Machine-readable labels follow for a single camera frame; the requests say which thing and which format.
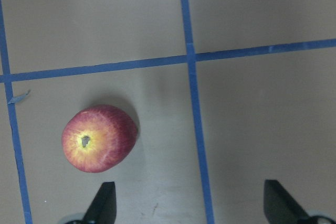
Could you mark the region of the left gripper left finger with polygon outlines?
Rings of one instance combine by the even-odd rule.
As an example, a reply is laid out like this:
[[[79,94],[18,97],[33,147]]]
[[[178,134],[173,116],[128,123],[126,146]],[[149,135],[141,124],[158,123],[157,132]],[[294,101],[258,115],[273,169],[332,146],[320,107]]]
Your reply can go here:
[[[115,182],[104,182],[83,217],[83,223],[114,224],[116,220]]]

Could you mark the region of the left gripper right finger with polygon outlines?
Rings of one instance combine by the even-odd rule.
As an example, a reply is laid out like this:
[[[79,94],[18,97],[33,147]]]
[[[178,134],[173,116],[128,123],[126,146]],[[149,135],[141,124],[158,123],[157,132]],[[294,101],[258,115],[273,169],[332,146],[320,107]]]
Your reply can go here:
[[[264,182],[264,214],[270,224],[315,223],[311,217],[274,179]]]

